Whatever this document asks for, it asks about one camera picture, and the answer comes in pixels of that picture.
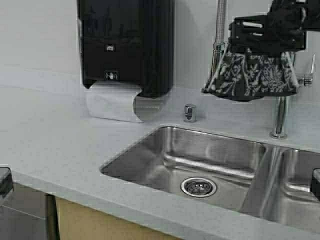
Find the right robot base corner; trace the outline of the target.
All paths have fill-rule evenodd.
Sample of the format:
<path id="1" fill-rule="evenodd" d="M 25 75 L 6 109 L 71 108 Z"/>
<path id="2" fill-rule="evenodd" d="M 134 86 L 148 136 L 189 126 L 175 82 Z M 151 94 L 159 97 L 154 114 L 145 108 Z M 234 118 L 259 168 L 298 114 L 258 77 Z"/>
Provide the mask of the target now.
<path id="1" fill-rule="evenodd" d="M 320 169 L 315 168 L 312 172 L 310 192 L 320 200 Z"/>

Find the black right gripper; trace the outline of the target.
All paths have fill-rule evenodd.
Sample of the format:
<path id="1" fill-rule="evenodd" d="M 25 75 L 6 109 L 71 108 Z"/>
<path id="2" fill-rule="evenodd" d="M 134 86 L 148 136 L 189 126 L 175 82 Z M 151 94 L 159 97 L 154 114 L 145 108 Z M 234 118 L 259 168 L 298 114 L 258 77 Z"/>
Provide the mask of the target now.
<path id="1" fill-rule="evenodd" d="M 229 24 L 233 53 L 284 53 L 306 49 L 306 0 L 274 0 L 268 13 L 241 16 Z"/>

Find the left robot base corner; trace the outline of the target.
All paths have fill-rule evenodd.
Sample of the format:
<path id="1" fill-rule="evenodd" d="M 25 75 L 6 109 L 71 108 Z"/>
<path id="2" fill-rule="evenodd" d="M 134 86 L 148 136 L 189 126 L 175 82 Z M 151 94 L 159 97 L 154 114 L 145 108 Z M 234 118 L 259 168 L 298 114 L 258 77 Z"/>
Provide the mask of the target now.
<path id="1" fill-rule="evenodd" d="M 13 178 L 10 168 L 0 168 L 0 196 L 4 198 L 14 189 Z"/>

